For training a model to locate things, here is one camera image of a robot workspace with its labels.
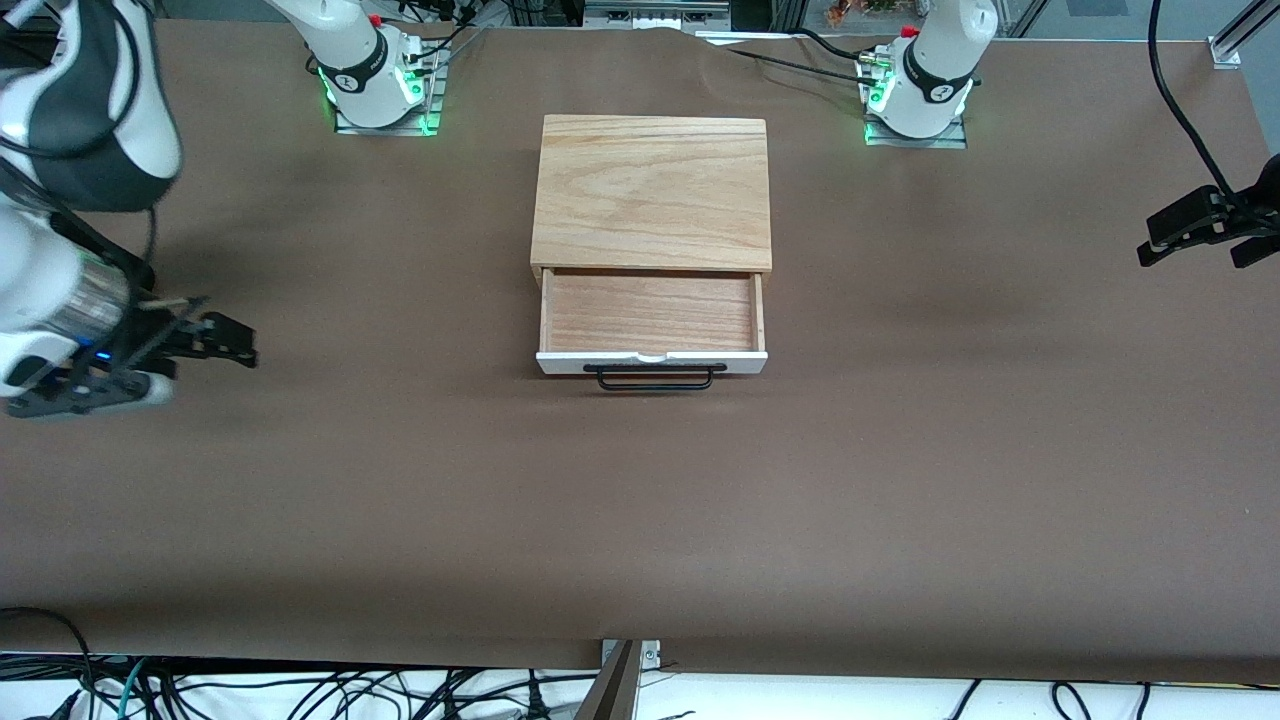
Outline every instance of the white floor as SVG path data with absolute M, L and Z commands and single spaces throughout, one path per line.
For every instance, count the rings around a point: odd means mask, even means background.
M 239 675 L 196 678 L 196 682 L 261 683 L 307 675 Z M 416 692 L 430 692 L 440 673 L 408 673 L 406 682 Z M 526 678 L 525 671 L 485 673 L 460 694 L 483 692 Z M 794 678 L 772 675 L 659 675 L 646 674 L 636 720 L 664 720 L 694 711 L 690 720 L 948 720 L 968 683 L 964 680 L 899 680 L 865 678 Z M 0 720 L 27 720 L 52 712 L 74 689 L 70 680 L 0 683 Z M 588 682 L 547 684 L 548 706 L 580 700 Z M 311 685 L 269 689 L 200 689 L 188 697 L 214 720 L 283 720 Z M 1048 683 L 984 682 L 974 693 L 963 720 L 1055 720 L 1060 717 L 1048 696 Z M 1130 720 L 1138 707 L 1135 685 L 1078 684 L 1093 720 Z M 524 693 L 512 693 L 517 700 Z M 74 720 L 84 717 L 84 700 Z M 1064 700 L 1070 720 L 1083 714 Z M 99 717 L 114 714 L 101 707 Z M 337 698 L 319 708 L 311 720 L 328 720 Z M 489 702 L 468 708 L 463 717 L 507 720 L 518 708 L 507 702 Z M 408 717 L 403 706 L 399 712 Z M 351 708 L 352 720 L 396 720 L 398 711 L 388 702 L 362 698 Z M 1155 687 L 1147 720 L 1275 720 L 1280 717 L 1280 692 Z

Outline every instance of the silver metal cylinder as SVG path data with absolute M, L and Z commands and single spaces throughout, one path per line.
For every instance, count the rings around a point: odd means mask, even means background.
M 86 256 L 79 283 L 58 313 L 45 320 L 44 328 L 91 345 L 120 323 L 128 302 L 129 283 L 124 273 Z

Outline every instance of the open drawer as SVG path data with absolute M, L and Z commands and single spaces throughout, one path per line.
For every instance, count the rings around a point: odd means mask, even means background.
M 553 375 L 759 373 L 759 273 L 543 268 L 538 364 Z

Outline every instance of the metal handle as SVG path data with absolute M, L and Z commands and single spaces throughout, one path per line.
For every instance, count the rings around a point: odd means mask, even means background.
M 707 373 L 707 379 L 700 383 L 662 383 L 662 384 L 645 384 L 645 383 L 626 383 L 616 384 L 604 379 L 607 373 L 620 374 L 620 375 L 635 375 L 640 373 L 687 373 L 696 370 L 699 373 Z M 582 365 L 584 373 L 595 373 L 595 382 L 600 384 L 602 388 L 609 392 L 620 391 L 649 391 L 649 392 L 663 392 L 663 391 L 692 391 L 692 389 L 707 389 L 712 387 L 712 382 L 716 379 L 716 373 L 723 373 L 728 370 L 728 366 L 723 363 L 716 363 L 713 365 Z

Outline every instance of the wooden drawer box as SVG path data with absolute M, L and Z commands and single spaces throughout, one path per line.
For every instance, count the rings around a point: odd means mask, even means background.
M 759 373 L 764 120 L 548 115 L 530 265 L 548 374 Z

